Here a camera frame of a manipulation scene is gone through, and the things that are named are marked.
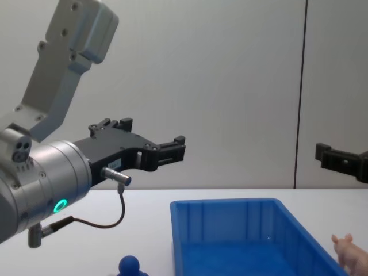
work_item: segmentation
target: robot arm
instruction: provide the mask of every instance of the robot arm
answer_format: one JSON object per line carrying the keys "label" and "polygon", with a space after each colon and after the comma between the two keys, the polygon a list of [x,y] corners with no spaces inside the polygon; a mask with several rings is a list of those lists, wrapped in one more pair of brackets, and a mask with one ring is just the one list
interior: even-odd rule
{"label": "robot arm", "polygon": [[[122,192],[131,181],[123,170],[155,171],[183,160],[183,136],[155,144],[131,132],[132,119],[105,119],[75,143],[32,147],[62,124],[82,74],[103,61],[117,24],[99,0],[59,0],[24,98],[0,119],[0,243],[29,229],[29,245],[40,246],[41,234],[57,231],[53,224],[42,233],[40,222],[106,179],[119,182],[122,219]],[[82,222],[62,226],[72,221]]]}
{"label": "robot arm", "polygon": [[0,120],[0,131],[15,129],[40,142],[61,126],[82,74],[104,60],[117,25],[100,1],[59,1],[23,100]]}

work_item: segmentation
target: gray wall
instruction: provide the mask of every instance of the gray wall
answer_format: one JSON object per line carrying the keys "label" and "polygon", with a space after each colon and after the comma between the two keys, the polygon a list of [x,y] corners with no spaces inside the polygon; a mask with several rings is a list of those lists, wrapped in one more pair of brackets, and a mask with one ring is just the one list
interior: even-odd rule
{"label": "gray wall", "polygon": [[297,188],[367,187],[314,160],[316,143],[368,150],[367,11],[367,0],[309,0]]}
{"label": "gray wall", "polygon": [[[47,141],[132,117],[157,143],[187,137],[183,163],[129,171],[132,187],[293,187],[304,1],[105,2],[120,18],[108,56]],[[0,116],[21,100],[56,3],[1,3]]]}

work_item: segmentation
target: black bracket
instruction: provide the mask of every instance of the black bracket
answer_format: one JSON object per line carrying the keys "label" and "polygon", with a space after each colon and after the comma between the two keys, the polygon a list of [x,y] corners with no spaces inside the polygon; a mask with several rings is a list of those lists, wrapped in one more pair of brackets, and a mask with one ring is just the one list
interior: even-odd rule
{"label": "black bracket", "polygon": [[88,127],[90,137],[74,144],[90,161],[93,185],[105,180],[101,176],[104,167],[116,171],[138,169],[155,171],[159,166],[183,161],[185,137],[179,136],[170,143],[155,144],[132,133],[133,120],[104,119]]}
{"label": "black bracket", "polygon": [[358,181],[368,183],[368,152],[352,154],[317,144],[316,159],[321,161],[321,168],[352,175]]}

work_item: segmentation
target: pink toy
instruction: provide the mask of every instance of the pink toy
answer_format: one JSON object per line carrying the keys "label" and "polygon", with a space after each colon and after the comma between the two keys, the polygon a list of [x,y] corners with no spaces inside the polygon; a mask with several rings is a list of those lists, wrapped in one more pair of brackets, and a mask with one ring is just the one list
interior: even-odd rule
{"label": "pink toy", "polygon": [[331,239],[341,267],[345,268],[346,265],[351,276],[368,276],[368,252],[352,243],[351,234],[347,234],[344,239],[332,235]]}

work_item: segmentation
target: blue object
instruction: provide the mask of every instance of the blue object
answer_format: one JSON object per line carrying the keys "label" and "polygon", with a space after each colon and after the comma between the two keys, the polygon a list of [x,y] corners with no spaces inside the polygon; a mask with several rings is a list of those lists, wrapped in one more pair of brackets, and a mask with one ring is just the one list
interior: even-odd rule
{"label": "blue object", "polygon": [[279,200],[177,201],[171,221],[176,276],[346,276]]}
{"label": "blue object", "polygon": [[119,263],[118,276],[148,276],[146,273],[139,271],[139,261],[134,256],[125,256]]}

